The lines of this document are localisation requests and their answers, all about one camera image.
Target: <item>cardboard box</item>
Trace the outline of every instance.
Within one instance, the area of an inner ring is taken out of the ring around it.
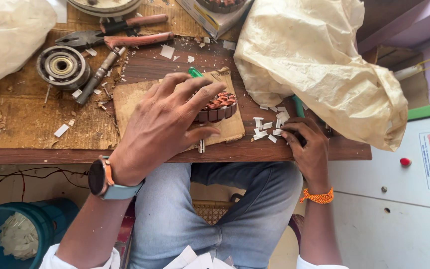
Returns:
[[[240,20],[253,0],[247,0],[239,10],[228,14],[215,13],[201,6],[197,0],[176,0],[195,21],[197,21],[215,40]]]

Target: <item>watch face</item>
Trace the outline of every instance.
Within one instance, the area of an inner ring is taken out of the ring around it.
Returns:
[[[106,176],[106,172],[104,171],[104,166],[102,165],[101,160],[96,160],[92,163],[91,168],[89,169],[88,179],[89,179],[89,188],[91,193],[94,195],[98,195],[102,192],[104,188],[104,178]]]

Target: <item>pliers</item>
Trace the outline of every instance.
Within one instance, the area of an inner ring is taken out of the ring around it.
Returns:
[[[78,31],[65,35],[56,39],[55,43],[58,46],[68,46],[75,49],[88,49],[94,46],[103,44],[104,42],[110,49],[115,46],[139,46],[161,42],[173,38],[173,33],[154,34],[138,37],[122,37],[122,36],[108,36],[117,32],[121,32],[129,26],[140,26],[157,22],[168,21],[167,14],[152,15],[146,17],[134,17],[125,21],[116,23],[102,23],[98,31]]]

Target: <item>red plier handle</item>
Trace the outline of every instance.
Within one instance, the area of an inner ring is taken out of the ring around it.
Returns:
[[[172,32],[145,36],[104,36],[104,42],[110,49],[117,46],[142,46],[171,39]]]

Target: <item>man's right hand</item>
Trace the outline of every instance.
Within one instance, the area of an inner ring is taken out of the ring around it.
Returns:
[[[214,127],[188,128],[207,102],[224,89],[226,83],[192,78],[187,73],[168,74],[162,83],[153,85],[135,107],[122,141],[110,156],[115,183],[135,186],[199,140],[220,136]]]
[[[328,193],[331,189],[328,180],[328,138],[310,118],[291,118],[281,129],[281,136],[290,145],[310,194]],[[306,139],[305,146],[296,137],[300,135]]]

